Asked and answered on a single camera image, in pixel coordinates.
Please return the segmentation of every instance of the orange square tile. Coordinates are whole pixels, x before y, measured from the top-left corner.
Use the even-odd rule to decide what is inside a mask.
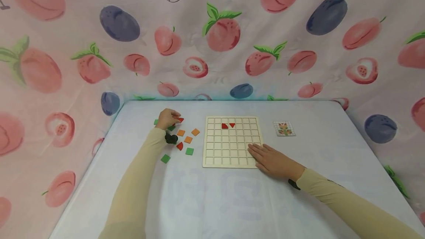
[[[192,142],[192,139],[193,139],[193,138],[191,138],[190,136],[187,136],[187,137],[184,139],[184,142],[186,142],[186,143],[191,143],[191,142]]]
[[[198,136],[199,133],[199,130],[197,130],[196,128],[192,131],[192,134],[195,136]]]
[[[177,136],[183,136],[185,132],[186,131],[184,130],[179,130],[179,132],[177,132]]]

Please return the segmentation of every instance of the grid square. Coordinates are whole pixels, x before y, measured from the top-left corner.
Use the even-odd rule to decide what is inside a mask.
[[[207,157],[207,158],[205,158],[205,164],[214,164],[213,157]]]
[[[248,161],[246,158],[239,158],[239,164],[240,165],[248,165]]]
[[[246,151],[245,150],[238,150],[238,156],[239,157],[246,157]]]
[[[230,156],[231,157],[237,157],[238,156],[238,150],[230,150]]]
[[[239,158],[230,158],[231,165],[239,165]]]
[[[230,164],[230,158],[223,158],[223,164]]]

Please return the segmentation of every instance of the green square tile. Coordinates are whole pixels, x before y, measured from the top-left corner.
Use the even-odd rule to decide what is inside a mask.
[[[164,156],[160,159],[163,163],[168,163],[168,161],[171,159],[170,156],[164,154]]]
[[[186,155],[193,155],[193,148],[187,148]]]

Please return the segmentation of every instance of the wooden grid board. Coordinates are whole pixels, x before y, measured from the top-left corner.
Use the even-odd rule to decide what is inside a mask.
[[[257,168],[256,160],[247,150],[249,143],[263,144],[257,117],[207,116],[202,166]]]

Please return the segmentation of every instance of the beige sleeve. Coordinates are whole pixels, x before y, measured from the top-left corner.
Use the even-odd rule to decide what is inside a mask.
[[[325,203],[362,239],[423,239],[394,216],[311,169],[305,169],[297,186]]]
[[[153,128],[127,168],[99,239],[145,238],[149,187],[156,161],[166,146],[165,131]]]

